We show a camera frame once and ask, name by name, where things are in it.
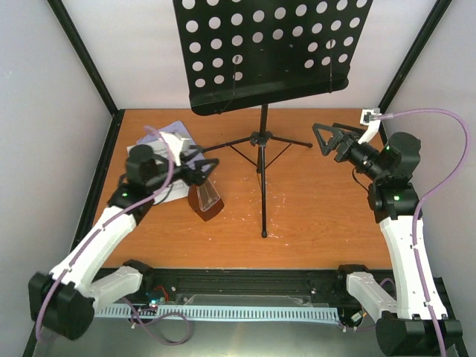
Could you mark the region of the clear plastic metronome cover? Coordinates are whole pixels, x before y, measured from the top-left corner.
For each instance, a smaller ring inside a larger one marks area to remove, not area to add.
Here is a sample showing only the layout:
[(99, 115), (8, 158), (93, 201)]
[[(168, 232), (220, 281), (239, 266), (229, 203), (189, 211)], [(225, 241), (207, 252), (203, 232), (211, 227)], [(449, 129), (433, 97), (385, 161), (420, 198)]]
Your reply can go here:
[(220, 200), (220, 195), (209, 179), (197, 187), (197, 196), (200, 210), (203, 212), (210, 210)]

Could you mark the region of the brown wooden metronome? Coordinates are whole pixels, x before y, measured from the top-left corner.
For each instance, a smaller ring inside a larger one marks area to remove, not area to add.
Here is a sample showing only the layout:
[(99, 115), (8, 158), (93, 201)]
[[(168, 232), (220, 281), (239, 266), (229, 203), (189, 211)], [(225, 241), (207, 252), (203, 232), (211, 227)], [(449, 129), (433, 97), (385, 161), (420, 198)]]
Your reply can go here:
[(201, 185), (191, 185), (187, 200), (193, 212), (204, 222), (212, 220), (225, 207), (222, 197), (209, 179)]

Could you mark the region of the black music stand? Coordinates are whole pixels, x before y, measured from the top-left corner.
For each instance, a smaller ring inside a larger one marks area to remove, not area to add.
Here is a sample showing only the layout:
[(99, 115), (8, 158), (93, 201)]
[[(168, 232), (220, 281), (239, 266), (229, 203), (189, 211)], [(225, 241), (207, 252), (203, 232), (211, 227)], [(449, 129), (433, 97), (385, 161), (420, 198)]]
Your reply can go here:
[(255, 106), (260, 128), (247, 141), (264, 174), (268, 107), (333, 93), (350, 63), (370, 1), (175, 1), (192, 111), (220, 115)]

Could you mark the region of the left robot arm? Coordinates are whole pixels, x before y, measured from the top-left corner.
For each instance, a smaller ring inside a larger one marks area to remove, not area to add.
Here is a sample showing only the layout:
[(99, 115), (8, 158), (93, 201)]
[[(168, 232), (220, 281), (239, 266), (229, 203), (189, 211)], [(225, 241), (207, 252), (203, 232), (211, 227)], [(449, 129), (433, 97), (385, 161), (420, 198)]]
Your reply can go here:
[(149, 298), (155, 290), (151, 268), (129, 260), (101, 279), (96, 275), (117, 248), (144, 219), (155, 197), (174, 181), (200, 185), (219, 164), (219, 159), (196, 159), (202, 151), (193, 146), (190, 154), (167, 149), (167, 156), (151, 146), (136, 145), (129, 151), (126, 172), (100, 218), (76, 248), (47, 274), (35, 273), (28, 283), (30, 316), (35, 335), (42, 340), (47, 328), (69, 340), (81, 337), (97, 312), (133, 294)]

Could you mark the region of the black frame post left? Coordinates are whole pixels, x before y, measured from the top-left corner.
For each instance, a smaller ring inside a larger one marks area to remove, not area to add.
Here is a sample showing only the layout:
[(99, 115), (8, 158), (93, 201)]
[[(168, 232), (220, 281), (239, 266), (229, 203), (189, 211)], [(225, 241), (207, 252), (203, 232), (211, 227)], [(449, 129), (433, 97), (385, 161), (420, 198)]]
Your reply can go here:
[(80, 33), (78, 32), (66, 6), (63, 1), (60, 0), (47, 0), (47, 3), (53, 11), (57, 21), (63, 29), (65, 35), (68, 38), (72, 48), (74, 49), (77, 57), (81, 61), (87, 75), (92, 81), (97, 93), (103, 101), (110, 115), (115, 115), (118, 112), (118, 108), (97, 70), (97, 66), (94, 63)]

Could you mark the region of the black frame post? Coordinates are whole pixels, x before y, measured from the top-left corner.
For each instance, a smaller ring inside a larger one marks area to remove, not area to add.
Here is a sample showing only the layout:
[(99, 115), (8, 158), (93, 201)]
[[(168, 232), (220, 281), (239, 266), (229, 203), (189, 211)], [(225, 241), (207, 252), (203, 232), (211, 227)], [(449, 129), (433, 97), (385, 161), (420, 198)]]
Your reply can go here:
[(390, 107), (390, 104), (393, 102), (406, 77), (409, 75), (411, 69), (418, 60), (419, 55), (425, 49), (426, 44), (432, 37), (434, 31), (436, 30), (438, 24), (444, 17), (452, 2), (452, 0), (435, 1), (379, 102), (378, 107), (381, 113), (385, 113)]
[(118, 112), (118, 108), (97, 70), (97, 66), (94, 63), (80, 33), (78, 32), (66, 6), (63, 1), (60, 0), (47, 0), (47, 3), (53, 11), (57, 21), (63, 29), (65, 35), (68, 38), (72, 48), (74, 49), (77, 57), (81, 61), (87, 75), (92, 81), (97, 93), (103, 101), (110, 115), (115, 115)]

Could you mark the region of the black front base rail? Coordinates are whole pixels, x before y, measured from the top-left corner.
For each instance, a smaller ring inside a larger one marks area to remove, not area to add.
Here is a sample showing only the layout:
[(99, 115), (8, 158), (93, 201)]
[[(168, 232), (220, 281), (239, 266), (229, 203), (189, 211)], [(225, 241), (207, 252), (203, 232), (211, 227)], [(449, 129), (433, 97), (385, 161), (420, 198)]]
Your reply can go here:
[(116, 270), (100, 269), (85, 292), (66, 280), (55, 287), (51, 276), (37, 273), (28, 283), (28, 294), (33, 317), (48, 292), (53, 293), (48, 305), (62, 312), (91, 313), (123, 297), (153, 303), (160, 296), (178, 300), (179, 295), (271, 295), (305, 297), (338, 309), (362, 306), (396, 313), (396, 287), (383, 288), (390, 280), (388, 270), (369, 271), (360, 265), (343, 265), (336, 271), (159, 269), (128, 260)]

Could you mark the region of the black frame post right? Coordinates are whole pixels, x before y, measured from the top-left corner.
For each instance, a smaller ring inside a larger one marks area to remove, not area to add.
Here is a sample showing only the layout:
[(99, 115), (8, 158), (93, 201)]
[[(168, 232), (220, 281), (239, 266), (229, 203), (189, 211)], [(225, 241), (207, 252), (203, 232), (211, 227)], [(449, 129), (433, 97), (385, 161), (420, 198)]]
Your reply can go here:
[(381, 113), (385, 113), (390, 107), (390, 104), (393, 102), (406, 77), (409, 75), (411, 69), (418, 60), (419, 55), (425, 49), (426, 44), (432, 37), (434, 31), (436, 30), (438, 24), (444, 17), (452, 2), (452, 0), (435, 1), (379, 102), (378, 107)]

